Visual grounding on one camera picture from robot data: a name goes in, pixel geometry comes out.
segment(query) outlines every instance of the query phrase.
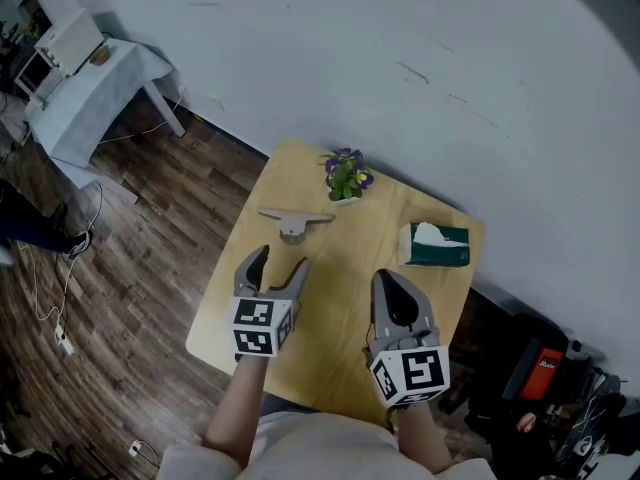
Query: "sleeve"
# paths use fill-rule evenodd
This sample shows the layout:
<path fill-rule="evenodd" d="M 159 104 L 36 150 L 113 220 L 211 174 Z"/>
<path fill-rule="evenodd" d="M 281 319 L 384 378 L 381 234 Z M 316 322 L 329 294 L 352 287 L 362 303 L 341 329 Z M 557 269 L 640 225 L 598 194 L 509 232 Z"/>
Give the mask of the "sleeve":
<path fill-rule="evenodd" d="M 167 448 L 157 480 L 232 480 L 242 469 L 222 452 L 196 445 Z"/>
<path fill-rule="evenodd" d="M 451 466 L 436 475 L 438 480 L 496 480 L 489 464 L 484 459 L 471 459 Z"/>

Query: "person's arm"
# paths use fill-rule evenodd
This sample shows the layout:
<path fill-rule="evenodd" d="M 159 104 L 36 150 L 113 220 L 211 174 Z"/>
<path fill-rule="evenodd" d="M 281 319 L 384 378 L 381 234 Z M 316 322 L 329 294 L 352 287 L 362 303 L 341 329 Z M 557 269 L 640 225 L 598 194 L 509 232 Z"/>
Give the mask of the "person's arm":
<path fill-rule="evenodd" d="M 426 402 L 398 410 L 400 453 L 421 464 L 434 475 L 451 466 L 451 454 L 433 421 Z"/>
<path fill-rule="evenodd" d="M 244 468 L 260 419 L 268 357 L 243 356 L 218 406 L 202 446 L 218 450 Z"/>

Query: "white appliance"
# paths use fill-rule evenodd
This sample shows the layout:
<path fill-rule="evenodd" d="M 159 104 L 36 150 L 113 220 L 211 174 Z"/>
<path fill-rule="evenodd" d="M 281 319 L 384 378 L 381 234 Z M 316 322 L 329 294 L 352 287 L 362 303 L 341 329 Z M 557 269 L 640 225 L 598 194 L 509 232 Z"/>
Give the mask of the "white appliance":
<path fill-rule="evenodd" d="M 104 41 L 104 36 L 86 9 L 56 23 L 36 43 L 36 51 L 65 76 L 75 74 Z"/>

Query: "wooden floor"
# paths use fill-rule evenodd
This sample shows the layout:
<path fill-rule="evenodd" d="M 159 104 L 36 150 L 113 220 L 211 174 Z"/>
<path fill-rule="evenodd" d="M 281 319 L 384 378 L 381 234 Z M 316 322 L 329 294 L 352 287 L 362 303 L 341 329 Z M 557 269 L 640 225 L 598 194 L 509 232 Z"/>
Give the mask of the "wooden floor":
<path fill-rule="evenodd" d="M 50 451 L 52 441 L 94 444 L 122 479 L 146 479 L 153 468 L 127 451 L 135 439 L 160 454 L 176 442 L 196 442 L 226 388 L 225 374 L 190 356 L 185 340 L 234 222 L 265 160 L 186 112 L 187 135 L 167 126 L 100 146 L 92 163 L 140 195 L 128 206 L 104 191 L 92 247 L 78 257 L 69 284 L 67 335 L 76 354 L 54 342 L 55 316 L 34 313 L 29 250 L 0 269 L 0 356 L 21 382 L 31 419 L 13 417 L 9 430 L 25 445 Z M 161 121 L 138 97 L 107 138 Z M 95 215 L 100 191 L 79 191 L 57 172 L 41 147 L 13 153 L 3 175 L 44 214 L 69 204 L 67 227 L 77 233 Z M 38 311 L 62 302 L 55 254 L 32 248 Z M 59 259 L 64 282 L 69 263 Z"/>

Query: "red object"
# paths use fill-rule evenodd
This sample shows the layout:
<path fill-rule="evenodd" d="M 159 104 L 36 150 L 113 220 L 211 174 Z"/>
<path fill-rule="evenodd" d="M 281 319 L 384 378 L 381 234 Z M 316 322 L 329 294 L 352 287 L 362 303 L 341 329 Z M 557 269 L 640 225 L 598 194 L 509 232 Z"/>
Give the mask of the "red object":
<path fill-rule="evenodd" d="M 529 374 L 520 391 L 520 398 L 525 400 L 540 400 L 547 392 L 551 380 L 558 370 L 560 360 L 564 354 L 550 348 L 543 348 L 534 363 L 533 370 Z"/>

